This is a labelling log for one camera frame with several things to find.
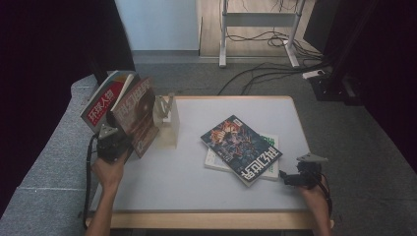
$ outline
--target book stand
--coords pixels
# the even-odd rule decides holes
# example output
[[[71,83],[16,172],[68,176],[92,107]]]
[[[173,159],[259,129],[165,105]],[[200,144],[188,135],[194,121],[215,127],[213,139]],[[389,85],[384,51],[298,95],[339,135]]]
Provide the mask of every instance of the book stand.
[[[180,118],[174,94],[168,96],[168,101],[157,96],[153,107],[153,122],[159,128],[155,139],[158,148],[177,148]]]

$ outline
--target wall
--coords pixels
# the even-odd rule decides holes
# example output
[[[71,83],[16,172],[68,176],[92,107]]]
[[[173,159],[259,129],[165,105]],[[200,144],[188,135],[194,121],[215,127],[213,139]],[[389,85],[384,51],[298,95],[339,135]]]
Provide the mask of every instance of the wall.
[[[199,50],[196,0],[116,0],[131,50]]]

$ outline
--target power strip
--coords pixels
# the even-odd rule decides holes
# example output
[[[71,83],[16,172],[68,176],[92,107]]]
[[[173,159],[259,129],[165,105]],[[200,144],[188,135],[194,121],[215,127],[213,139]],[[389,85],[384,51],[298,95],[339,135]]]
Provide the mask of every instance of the power strip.
[[[303,74],[303,78],[305,80],[310,79],[312,77],[317,77],[317,76],[322,76],[324,75],[326,72],[323,70],[317,70],[317,71],[312,71],[312,72],[307,72]]]

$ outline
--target white tabletop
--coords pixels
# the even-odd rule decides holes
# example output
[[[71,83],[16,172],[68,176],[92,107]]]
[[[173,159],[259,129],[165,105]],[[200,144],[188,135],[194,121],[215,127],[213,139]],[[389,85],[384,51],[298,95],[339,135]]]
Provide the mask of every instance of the white tabletop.
[[[177,149],[152,144],[142,159],[125,165],[114,210],[142,212],[277,211],[306,209],[296,190],[282,180],[258,179],[246,187],[233,173],[204,167],[208,148],[200,136],[234,114],[259,133],[279,136],[279,169],[297,173],[298,156],[309,152],[289,96],[180,96]],[[98,186],[91,210],[95,210]]]

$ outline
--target black curtain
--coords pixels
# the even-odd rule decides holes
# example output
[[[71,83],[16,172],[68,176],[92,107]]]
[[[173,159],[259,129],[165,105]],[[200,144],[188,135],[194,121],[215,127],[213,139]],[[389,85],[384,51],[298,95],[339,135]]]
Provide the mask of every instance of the black curtain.
[[[0,3],[0,215],[71,99],[71,85],[135,70],[113,0]]]

